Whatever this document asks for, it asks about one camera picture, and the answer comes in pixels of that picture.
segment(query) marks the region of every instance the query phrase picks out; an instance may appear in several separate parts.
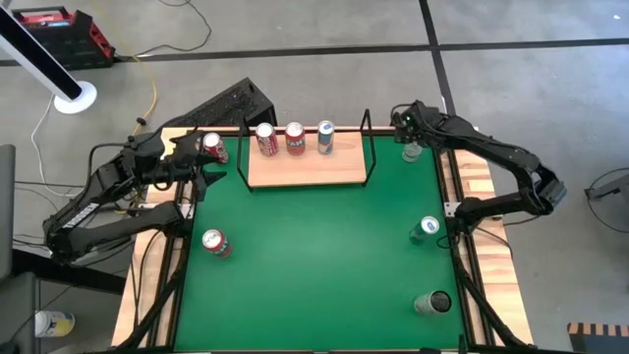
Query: green table surface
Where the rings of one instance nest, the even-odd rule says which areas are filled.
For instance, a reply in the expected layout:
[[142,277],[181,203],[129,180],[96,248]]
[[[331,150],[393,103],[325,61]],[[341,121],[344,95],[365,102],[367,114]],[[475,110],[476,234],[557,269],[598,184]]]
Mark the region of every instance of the green table surface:
[[[445,235],[432,154],[408,163],[391,137],[374,143],[366,187],[250,193],[236,171],[237,140],[226,139],[229,163],[208,169],[228,175],[196,210],[177,351],[457,347],[463,321],[450,253],[432,242]],[[370,156],[367,139],[364,149]],[[414,245],[409,230],[427,215],[441,227]],[[228,259],[203,248],[211,228],[232,242]],[[418,315],[414,299],[433,290],[446,291],[452,309]]]

